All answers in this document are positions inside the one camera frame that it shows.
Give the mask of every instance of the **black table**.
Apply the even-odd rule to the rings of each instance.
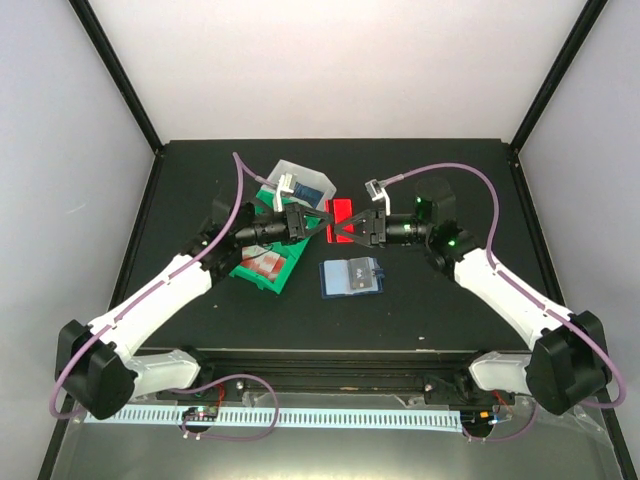
[[[505,144],[499,140],[224,140],[174,141],[166,148],[144,222],[126,295],[164,268],[208,215],[212,199],[235,196],[231,156],[239,152],[267,176],[279,159],[324,172],[336,197],[370,208],[364,182],[412,168],[457,161],[481,169],[501,206],[494,251],[516,274],[544,292]],[[461,226],[486,239],[492,204],[485,185],[462,171],[442,170],[457,196]],[[248,177],[249,192],[258,185]],[[410,212],[417,177],[389,188],[394,212]],[[384,293],[323,300],[318,264],[375,256],[385,270]],[[190,344],[203,349],[321,351],[522,350],[525,344],[473,294],[435,273],[419,248],[368,249],[311,239],[281,295],[228,278],[160,328],[146,348]]]

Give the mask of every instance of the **black metal frame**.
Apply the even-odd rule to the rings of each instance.
[[[125,102],[127,103],[132,115],[138,122],[147,142],[151,149],[155,152],[156,158],[145,189],[142,204],[140,206],[138,216],[134,225],[131,239],[123,260],[122,268],[118,275],[118,281],[111,300],[111,307],[119,304],[124,297],[133,259],[138,249],[143,226],[146,221],[151,200],[155,192],[160,170],[163,162],[163,144],[158,137],[151,120],[147,116],[140,99],[138,98],[128,76],[118,60],[109,39],[102,29],[91,5],[88,0],[69,0],[73,6],[78,18],[82,22],[89,38],[93,42],[96,50],[100,54],[105,66],[111,74],[114,82],[120,90]],[[547,74],[540,90],[533,100],[527,114],[525,115],[517,133],[515,134],[511,144],[507,148],[507,161],[511,168],[513,181],[518,191],[522,211],[525,216],[531,239],[533,240],[534,249],[543,275],[543,280],[549,297],[560,304],[564,303],[562,291],[558,283],[557,276],[553,269],[549,250],[547,248],[540,222],[536,215],[536,211],[531,198],[531,193],[527,186],[524,173],[521,168],[521,162],[518,154],[533,131],[536,123],[540,119],[544,109],[551,100],[555,90],[560,84],[564,74],[569,69],[574,57],[578,53],[580,47],[584,43],[591,28],[595,24],[598,16],[605,7],[607,0],[588,0],[578,17],[575,25],[571,29],[562,49],[560,50],[555,62],[553,63],[549,73]],[[608,401],[609,396],[606,391],[600,392],[598,395],[601,401]],[[71,403],[69,398],[65,400],[63,408],[70,409]],[[613,410],[605,410],[603,416],[612,439],[615,454],[620,464],[622,474],[625,479],[637,479],[637,475],[631,461],[631,456],[627,449],[624,437],[620,430],[616,414]],[[60,450],[62,439],[66,431],[67,421],[58,421],[49,449],[44,458],[39,479],[49,478],[53,472],[57,454]]]

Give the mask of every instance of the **white plastic container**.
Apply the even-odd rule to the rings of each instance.
[[[278,161],[276,167],[271,171],[267,180],[272,183],[278,183],[280,176],[285,173],[291,173],[296,176],[296,183],[299,184],[298,187],[306,187],[313,190],[317,190],[322,193],[322,197],[317,202],[316,205],[313,205],[314,202],[304,201],[304,203],[308,203],[311,207],[316,208],[317,210],[325,211],[325,202],[327,200],[331,200],[333,196],[336,194],[336,187],[331,180],[322,172],[316,172],[315,170],[311,170],[310,168],[302,167],[300,165],[296,165],[295,163],[288,162],[286,160]],[[275,193],[272,188],[267,186],[262,186],[262,189]],[[301,198],[296,197],[296,193],[291,197],[293,200],[301,200]]]

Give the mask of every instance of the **green plastic bin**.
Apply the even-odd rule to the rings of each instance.
[[[273,202],[273,194],[264,190],[260,190],[256,197],[262,200],[267,205],[271,205]],[[283,198],[284,203],[289,203],[291,201],[292,200],[288,198]],[[256,211],[260,213],[262,210],[256,207]],[[307,228],[313,228],[318,225],[319,222],[319,218],[307,218]],[[272,244],[271,250],[279,255],[282,255],[286,259],[286,261],[284,262],[284,266],[278,274],[278,278],[276,278],[275,282],[270,281],[266,277],[263,277],[262,275],[253,272],[248,268],[243,267],[242,265],[238,265],[236,268],[234,268],[229,275],[231,277],[240,277],[244,278],[245,280],[249,280],[250,282],[255,283],[260,290],[267,289],[280,294],[280,292],[282,292],[282,289],[284,288],[284,285],[289,279],[289,275],[291,275],[291,272],[293,272],[293,268],[296,266],[296,263],[298,263],[302,252],[307,247],[307,243],[309,243],[309,240],[311,239],[307,238],[294,245],[282,245],[282,243],[280,242]]]

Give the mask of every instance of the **white wall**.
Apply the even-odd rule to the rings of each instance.
[[[104,312],[152,153],[68,2],[0,15],[0,465],[36,478],[58,330]]]
[[[609,2],[522,154],[569,305],[603,320],[640,467],[640,3]]]
[[[163,141],[510,141],[585,0],[92,0]]]

